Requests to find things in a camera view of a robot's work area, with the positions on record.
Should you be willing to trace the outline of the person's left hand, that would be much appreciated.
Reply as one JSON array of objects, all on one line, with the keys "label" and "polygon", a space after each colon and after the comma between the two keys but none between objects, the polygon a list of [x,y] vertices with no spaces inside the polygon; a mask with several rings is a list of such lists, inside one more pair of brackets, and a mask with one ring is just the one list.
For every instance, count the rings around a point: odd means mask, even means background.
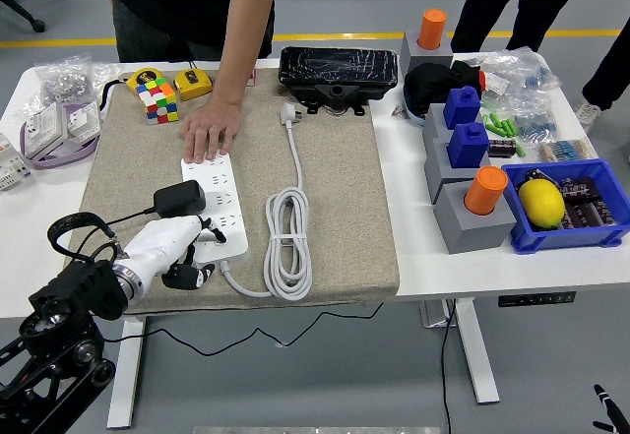
[{"label": "person's left hand", "polygon": [[180,128],[186,163],[202,163],[230,152],[241,121],[241,101],[212,97],[188,113]]}]

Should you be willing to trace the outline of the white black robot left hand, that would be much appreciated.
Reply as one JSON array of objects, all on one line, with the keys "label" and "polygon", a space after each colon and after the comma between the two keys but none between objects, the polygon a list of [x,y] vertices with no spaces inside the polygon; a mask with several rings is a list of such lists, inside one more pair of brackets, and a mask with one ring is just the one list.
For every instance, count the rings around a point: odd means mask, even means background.
[{"label": "white black robot left hand", "polygon": [[130,287],[129,300],[142,299],[153,278],[166,273],[203,229],[209,230],[218,242],[226,241],[210,217],[167,217],[148,222],[112,264],[114,273]]}]

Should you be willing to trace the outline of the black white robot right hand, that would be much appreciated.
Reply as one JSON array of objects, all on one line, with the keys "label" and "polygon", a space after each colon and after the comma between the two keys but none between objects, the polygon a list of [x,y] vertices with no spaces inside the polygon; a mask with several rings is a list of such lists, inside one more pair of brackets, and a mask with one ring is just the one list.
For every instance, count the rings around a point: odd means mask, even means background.
[{"label": "black white robot right hand", "polygon": [[599,384],[594,384],[594,391],[599,401],[604,406],[610,420],[610,424],[594,421],[594,428],[600,429],[606,433],[628,433],[630,430],[629,422],[609,394]]}]

